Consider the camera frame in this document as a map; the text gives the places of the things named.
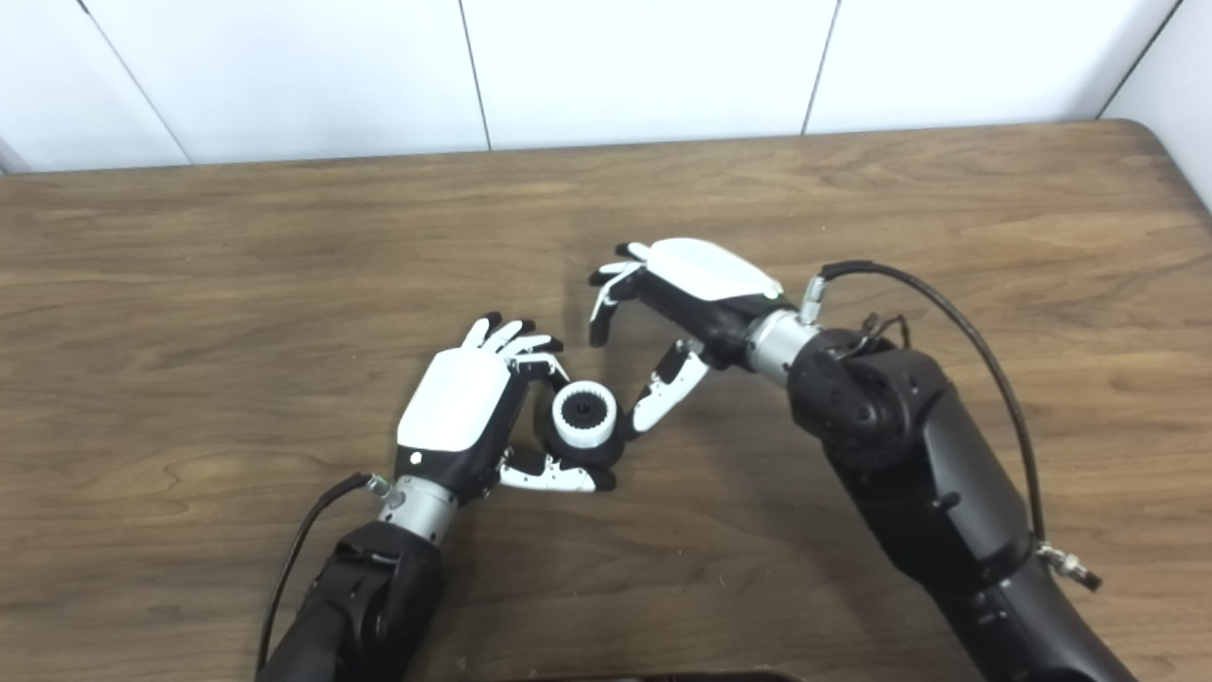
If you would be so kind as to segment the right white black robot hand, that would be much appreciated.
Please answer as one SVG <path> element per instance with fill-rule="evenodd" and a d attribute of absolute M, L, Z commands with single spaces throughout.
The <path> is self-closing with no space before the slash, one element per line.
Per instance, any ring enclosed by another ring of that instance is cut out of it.
<path fill-rule="evenodd" d="M 606 346 L 621 303 L 639 300 L 684 329 L 671 342 L 636 399 L 619 420 L 624 440 L 636 440 L 663 420 L 701 384 L 708 371 L 758 372 L 758 328 L 791 313 L 774 277 L 718 243 L 693 237 L 661 239 L 651 245 L 621 243 L 621 262 L 598 268 L 588 283 L 598 288 L 589 319 L 590 346 Z"/>

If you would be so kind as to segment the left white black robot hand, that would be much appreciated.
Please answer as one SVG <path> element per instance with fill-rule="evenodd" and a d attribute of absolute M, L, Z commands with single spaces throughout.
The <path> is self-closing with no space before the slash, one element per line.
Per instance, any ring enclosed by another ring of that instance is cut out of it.
<path fill-rule="evenodd" d="M 399 511 L 427 495 L 463 506 L 498 485 L 614 491 L 622 453 L 614 396 L 572 380 L 562 349 L 532 320 L 505 322 L 492 313 L 434 355 L 398 422 L 390 505 Z"/>

